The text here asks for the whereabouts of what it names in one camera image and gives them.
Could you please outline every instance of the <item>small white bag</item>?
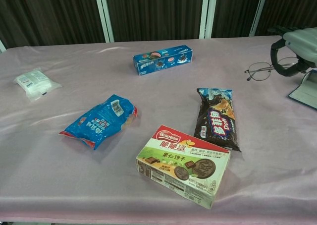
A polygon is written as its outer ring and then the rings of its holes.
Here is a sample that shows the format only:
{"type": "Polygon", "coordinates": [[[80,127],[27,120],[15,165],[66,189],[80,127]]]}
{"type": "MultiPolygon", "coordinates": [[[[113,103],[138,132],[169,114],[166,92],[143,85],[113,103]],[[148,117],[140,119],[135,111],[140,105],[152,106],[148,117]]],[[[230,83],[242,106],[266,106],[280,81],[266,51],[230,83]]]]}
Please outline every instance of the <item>small white bag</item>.
{"type": "Polygon", "coordinates": [[[60,84],[50,80],[41,73],[40,68],[16,77],[13,82],[18,83],[25,90],[26,96],[30,101],[35,101],[46,93],[61,87],[60,84]]]}

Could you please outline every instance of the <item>dark snack wrapper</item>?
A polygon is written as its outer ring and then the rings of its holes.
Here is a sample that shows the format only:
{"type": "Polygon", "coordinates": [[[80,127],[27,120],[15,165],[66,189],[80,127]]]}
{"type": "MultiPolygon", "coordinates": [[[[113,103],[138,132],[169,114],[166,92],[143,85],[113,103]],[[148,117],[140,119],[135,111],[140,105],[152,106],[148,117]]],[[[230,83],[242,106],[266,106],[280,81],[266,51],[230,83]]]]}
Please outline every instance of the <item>dark snack wrapper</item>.
{"type": "Polygon", "coordinates": [[[202,104],[194,136],[240,151],[232,107],[232,90],[199,88],[197,92],[202,98],[202,104]]]}

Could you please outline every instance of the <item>snack packet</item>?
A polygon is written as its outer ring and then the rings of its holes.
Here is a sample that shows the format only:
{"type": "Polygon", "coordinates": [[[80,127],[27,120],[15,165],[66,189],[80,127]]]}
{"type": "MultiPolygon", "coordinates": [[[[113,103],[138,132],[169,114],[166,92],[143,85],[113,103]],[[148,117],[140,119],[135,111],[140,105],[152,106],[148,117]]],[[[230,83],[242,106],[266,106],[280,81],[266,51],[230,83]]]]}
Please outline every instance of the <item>snack packet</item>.
{"type": "Polygon", "coordinates": [[[230,154],[228,149],[161,125],[140,151],[136,166],[139,173],[210,209],[230,154]]]}
{"type": "Polygon", "coordinates": [[[19,75],[13,81],[19,84],[26,93],[29,100],[35,101],[46,93],[61,87],[41,72],[40,68],[19,75]]]}
{"type": "Polygon", "coordinates": [[[202,98],[202,104],[194,136],[240,151],[232,107],[232,90],[200,88],[197,92],[202,98]]]}
{"type": "Polygon", "coordinates": [[[90,109],[60,134],[80,139],[94,150],[107,138],[123,129],[137,115],[130,101],[112,95],[90,109]]]}

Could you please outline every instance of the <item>table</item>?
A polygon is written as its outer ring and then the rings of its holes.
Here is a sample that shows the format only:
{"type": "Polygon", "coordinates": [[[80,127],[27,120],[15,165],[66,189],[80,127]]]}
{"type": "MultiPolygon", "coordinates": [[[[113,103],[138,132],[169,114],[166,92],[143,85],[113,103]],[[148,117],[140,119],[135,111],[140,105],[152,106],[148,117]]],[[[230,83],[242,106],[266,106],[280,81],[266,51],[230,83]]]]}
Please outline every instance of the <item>table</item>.
{"type": "MultiPolygon", "coordinates": [[[[247,81],[279,37],[20,47],[0,55],[0,221],[316,224],[317,113],[287,98],[303,75],[247,81]],[[133,55],[186,44],[193,62],[138,76],[133,55]],[[40,67],[62,88],[30,103],[13,79],[40,67]],[[196,88],[233,89],[238,142],[211,210],[137,173],[161,125],[193,135],[196,88]],[[96,151],[58,135],[112,94],[139,117],[96,151]]],[[[290,56],[284,49],[281,57],[290,56]]]]}

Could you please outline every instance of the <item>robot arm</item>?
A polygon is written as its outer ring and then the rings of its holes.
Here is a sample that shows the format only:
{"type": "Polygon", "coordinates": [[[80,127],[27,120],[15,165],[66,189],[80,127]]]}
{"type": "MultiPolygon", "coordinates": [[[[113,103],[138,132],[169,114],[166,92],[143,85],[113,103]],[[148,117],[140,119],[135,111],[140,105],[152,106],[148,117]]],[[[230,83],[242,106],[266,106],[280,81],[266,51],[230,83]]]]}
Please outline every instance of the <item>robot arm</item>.
{"type": "Polygon", "coordinates": [[[308,68],[314,68],[317,65],[317,28],[284,28],[273,27],[270,32],[278,33],[283,38],[273,43],[271,46],[271,61],[275,70],[283,76],[293,76],[299,72],[306,73],[308,68]],[[278,50],[284,46],[291,49],[298,59],[298,62],[284,68],[278,64],[278,50]]]}

